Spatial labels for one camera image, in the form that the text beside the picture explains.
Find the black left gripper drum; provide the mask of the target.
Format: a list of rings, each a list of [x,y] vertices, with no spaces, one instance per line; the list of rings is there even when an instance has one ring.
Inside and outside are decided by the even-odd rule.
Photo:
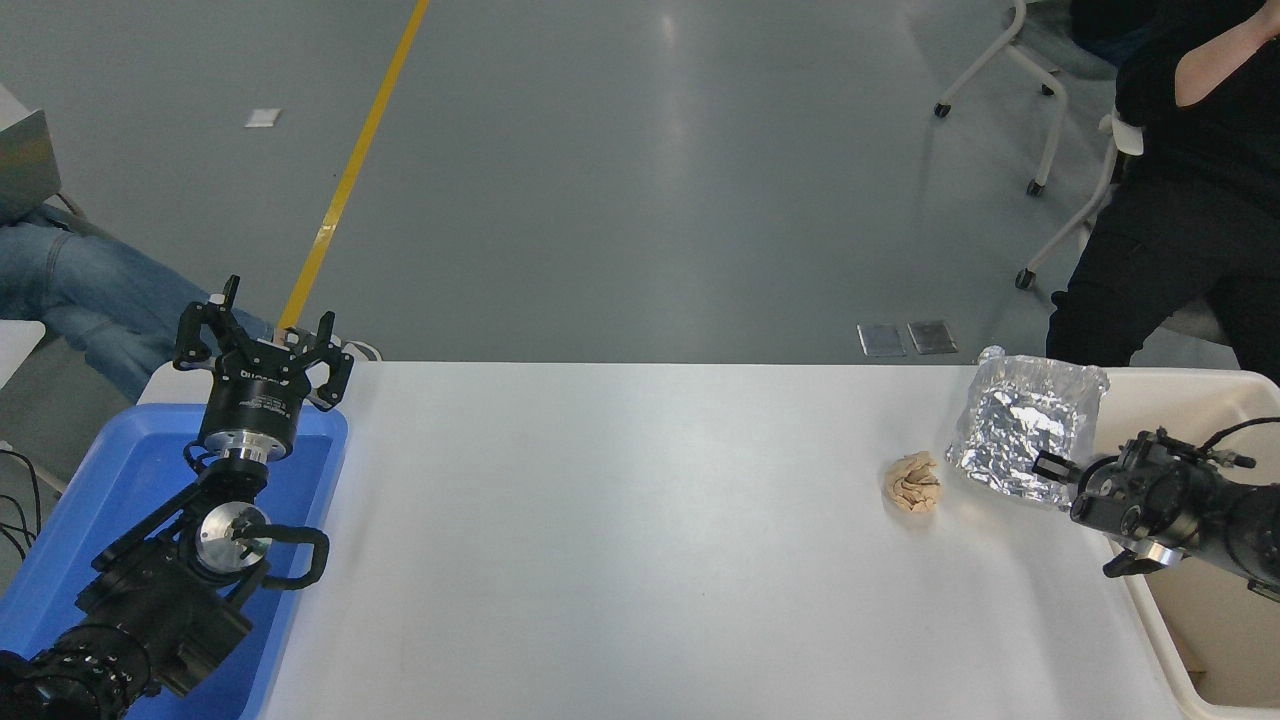
[[[301,406],[308,396],[305,373],[279,379],[269,375],[266,361],[246,361],[228,354],[212,364],[209,396],[198,443],[225,451],[256,443],[264,451],[292,451]]]

